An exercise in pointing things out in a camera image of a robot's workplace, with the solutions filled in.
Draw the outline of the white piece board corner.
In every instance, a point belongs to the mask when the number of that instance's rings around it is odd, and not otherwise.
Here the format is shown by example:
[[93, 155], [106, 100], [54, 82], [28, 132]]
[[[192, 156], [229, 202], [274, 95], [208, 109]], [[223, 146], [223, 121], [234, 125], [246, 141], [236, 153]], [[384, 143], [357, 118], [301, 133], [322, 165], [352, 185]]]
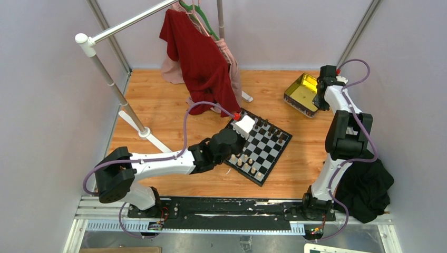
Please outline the white piece board corner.
[[261, 172], [258, 172], [255, 177], [260, 180], [262, 178], [263, 174]]

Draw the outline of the black cloth pile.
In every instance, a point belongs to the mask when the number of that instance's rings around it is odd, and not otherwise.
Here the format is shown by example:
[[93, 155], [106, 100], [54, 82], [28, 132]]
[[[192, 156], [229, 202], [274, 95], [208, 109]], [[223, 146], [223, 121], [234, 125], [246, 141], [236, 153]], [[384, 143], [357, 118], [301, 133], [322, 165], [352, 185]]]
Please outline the black cloth pile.
[[393, 184], [393, 176], [380, 159], [354, 162], [343, 174], [335, 198], [347, 207], [350, 216], [368, 223], [384, 214], [390, 204], [387, 191]]

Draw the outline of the black white chess board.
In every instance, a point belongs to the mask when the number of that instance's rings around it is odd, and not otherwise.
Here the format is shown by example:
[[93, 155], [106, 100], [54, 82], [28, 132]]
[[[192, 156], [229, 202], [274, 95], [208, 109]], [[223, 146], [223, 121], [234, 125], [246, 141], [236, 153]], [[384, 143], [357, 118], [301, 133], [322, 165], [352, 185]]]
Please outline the black white chess board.
[[[261, 187], [293, 135], [244, 108], [241, 109], [241, 113], [252, 117], [256, 121], [256, 125], [250, 132], [250, 137], [242, 153], [235, 155], [234, 158], [228, 158], [224, 164]], [[258, 172], [263, 174], [260, 180], [255, 177]]]

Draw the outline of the green clothes hanger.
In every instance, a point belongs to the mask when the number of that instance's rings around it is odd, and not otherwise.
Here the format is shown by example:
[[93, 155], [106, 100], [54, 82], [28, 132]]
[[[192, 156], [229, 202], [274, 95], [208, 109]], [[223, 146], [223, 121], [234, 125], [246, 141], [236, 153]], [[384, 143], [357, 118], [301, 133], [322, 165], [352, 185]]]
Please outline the green clothes hanger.
[[202, 26], [207, 35], [210, 35], [216, 40], [220, 40], [218, 35], [211, 28], [205, 13], [203, 12], [203, 10], [200, 8], [199, 5], [196, 5], [194, 1], [192, 1], [190, 5], [188, 5], [184, 1], [179, 1], [179, 3], [187, 11], [187, 13], [192, 13], [195, 15], [195, 20], [198, 21], [198, 23]]

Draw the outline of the gold metal tin box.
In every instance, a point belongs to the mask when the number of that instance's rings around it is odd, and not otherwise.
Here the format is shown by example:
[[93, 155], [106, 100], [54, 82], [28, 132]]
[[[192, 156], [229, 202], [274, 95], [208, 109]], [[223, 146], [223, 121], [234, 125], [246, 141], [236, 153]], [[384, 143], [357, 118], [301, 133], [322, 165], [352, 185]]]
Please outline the gold metal tin box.
[[317, 94], [317, 79], [303, 73], [284, 92], [284, 101], [309, 118], [313, 118], [318, 108], [313, 104]]

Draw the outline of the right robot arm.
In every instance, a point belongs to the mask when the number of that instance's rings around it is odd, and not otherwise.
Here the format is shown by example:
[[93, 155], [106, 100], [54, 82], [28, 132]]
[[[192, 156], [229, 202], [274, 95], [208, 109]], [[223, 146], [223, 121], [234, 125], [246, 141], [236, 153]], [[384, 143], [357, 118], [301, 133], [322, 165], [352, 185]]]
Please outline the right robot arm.
[[369, 143], [367, 134], [373, 118], [351, 102], [346, 84], [347, 79], [339, 75], [336, 66], [320, 68], [313, 104], [323, 111], [332, 109], [334, 116], [325, 139], [327, 158], [317, 180], [303, 196], [301, 213], [308, 220], [330, 212], [340, 179], [353, 159], [363, 155]]

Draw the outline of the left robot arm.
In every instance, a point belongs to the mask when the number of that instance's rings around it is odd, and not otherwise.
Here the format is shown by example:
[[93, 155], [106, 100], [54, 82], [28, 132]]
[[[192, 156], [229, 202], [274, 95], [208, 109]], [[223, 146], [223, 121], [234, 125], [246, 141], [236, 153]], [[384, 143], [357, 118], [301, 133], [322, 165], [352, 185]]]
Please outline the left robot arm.
[[99, 202], [125, 201], [147, 217], [157, 217], [162, 206], [159, 195], [154, 187], [144, 187], [140, 180], [210, 171], [232, 155], [240, 154], [248, 138], [247, 131], [225, 128], [184, 152], [139, 154], [119, 147], [96, 166]]

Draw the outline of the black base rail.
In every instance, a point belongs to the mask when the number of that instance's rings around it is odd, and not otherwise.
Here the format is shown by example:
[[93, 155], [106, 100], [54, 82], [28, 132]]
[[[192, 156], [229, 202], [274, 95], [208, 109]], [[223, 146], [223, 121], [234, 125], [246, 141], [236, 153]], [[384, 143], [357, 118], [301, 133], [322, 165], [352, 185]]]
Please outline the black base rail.
[[305, 235], [336, 220], [333, 209], [304, 213], [301, 200], [166, 197], [148, 210], [125, 208], [125, 218], [142, 221], [139, 231], [170, 233]]

